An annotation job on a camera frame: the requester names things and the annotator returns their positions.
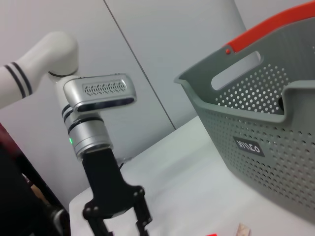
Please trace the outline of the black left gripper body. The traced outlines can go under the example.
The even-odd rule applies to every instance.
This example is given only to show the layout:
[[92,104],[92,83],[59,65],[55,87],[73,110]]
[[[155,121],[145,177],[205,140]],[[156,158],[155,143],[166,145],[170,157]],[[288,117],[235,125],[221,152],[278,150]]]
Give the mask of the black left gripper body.
[[85,205],[87,218],[112,218],[137,205],[141,186],[124,180],[110,148],[85,153],[82,164],[93,192]]

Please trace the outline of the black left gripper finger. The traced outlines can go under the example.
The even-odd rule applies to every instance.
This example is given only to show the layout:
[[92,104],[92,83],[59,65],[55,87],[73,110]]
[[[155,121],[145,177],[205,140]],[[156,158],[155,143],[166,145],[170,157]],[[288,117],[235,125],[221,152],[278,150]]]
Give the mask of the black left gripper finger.
[[94,236],[110,236],[103,219],[99,214],[99,207],[95,205],[94,201],[87,202],[83,209],[83,217],[87,220]]
[[147,206],[143,188],[132,188],[132,207],[137,218],[136,226],[139,235],[149,236],[146,226],[152,222],[152,217]]

